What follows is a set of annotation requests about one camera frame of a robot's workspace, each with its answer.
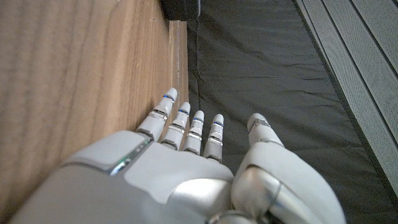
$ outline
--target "fingertip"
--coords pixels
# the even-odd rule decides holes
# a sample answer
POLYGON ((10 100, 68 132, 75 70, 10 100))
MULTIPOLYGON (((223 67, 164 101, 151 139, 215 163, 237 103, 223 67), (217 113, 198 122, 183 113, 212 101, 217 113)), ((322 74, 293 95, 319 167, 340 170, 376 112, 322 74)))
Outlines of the fingertip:
POLYGON ((199 119, 199 120, 202 121, 202 122, 205 121, 205 114, 204 114, 204 112, 201 111, 201 110, 198 110, 198 111, 195 113, 195 115, 194 115, 193 117, 194 117, 194 119, 195 119, 195 118, 196 118, 196 119, 199 119))
POLYGON ((176 100, 178 93, 175 88, 170 88, 165 95, 170 97, 173 100, 176 100))
POLYGON ((259 114, 259 113, 254 113, 250 116, 249 120, 248 120, 248 131, 251 130, 251 128, 253 127, 254 122, 256 122, 257 120, 262 120, 267 122, 266 118, 259 114))
POLYGON ((214 117, 213 123, 219 124, 221 126, 224 126, 224 117, 221 114, 218 114, 214 117))
POLYGON ((180 111, 189 114, 189 112, 191 111, 191 105, 188 102, 184 102, 180 107, 180 111))

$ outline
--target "wooden surface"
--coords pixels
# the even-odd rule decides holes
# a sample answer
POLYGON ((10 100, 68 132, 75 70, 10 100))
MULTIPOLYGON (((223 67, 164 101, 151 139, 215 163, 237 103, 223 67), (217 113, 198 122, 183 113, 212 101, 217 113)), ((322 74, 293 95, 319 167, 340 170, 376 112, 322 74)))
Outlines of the wooden surface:
POLYGON ((0 1, 0 223, 65 158, 188 101, 186 23, 158 0, 0 1))

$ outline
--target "white robotic hand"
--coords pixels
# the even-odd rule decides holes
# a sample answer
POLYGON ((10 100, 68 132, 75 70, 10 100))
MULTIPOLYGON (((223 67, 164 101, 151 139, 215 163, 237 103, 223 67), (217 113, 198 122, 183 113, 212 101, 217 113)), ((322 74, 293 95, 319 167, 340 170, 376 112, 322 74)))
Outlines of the white robotic hand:
POLYGON ((171 88, 135 133, 114 133, 68 158, 11 223, 254 224, 270 213, 285 223, 345 223, 330 186, 259 114, 249 119, 251 149, 236 177, 221 164, 220 114, 202 156, 202 111, 181 147, 189 103, 158 142, 176 98, 171 88))

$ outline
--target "black fabric mat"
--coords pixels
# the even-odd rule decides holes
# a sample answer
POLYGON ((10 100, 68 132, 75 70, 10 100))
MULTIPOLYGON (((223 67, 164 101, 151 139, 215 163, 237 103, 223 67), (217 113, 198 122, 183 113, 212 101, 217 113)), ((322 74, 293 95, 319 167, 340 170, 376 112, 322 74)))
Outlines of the black fabric mat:
POLYGON ((224 115, 223 164, 249 149, 246 121, 263 114, 286 148, 328 181, 348 223, 398 223, 375 171, 292 1, 202 0, 188 23, 192 113, 203 143, 224 115))

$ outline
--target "black padded mat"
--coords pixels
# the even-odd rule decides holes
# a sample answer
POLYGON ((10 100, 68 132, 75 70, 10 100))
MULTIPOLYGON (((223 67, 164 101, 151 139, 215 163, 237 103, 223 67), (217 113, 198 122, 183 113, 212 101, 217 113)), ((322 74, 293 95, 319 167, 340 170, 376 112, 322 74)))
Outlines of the black padded mat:
POLYGON ((348 223, 398 223, 398 214, 333 88, 292 1, 201 1, 188 23, 192 114, 224 116, 223 164, 249 149, 246 121, 263 114, 286 148, 337 194, 348 223))

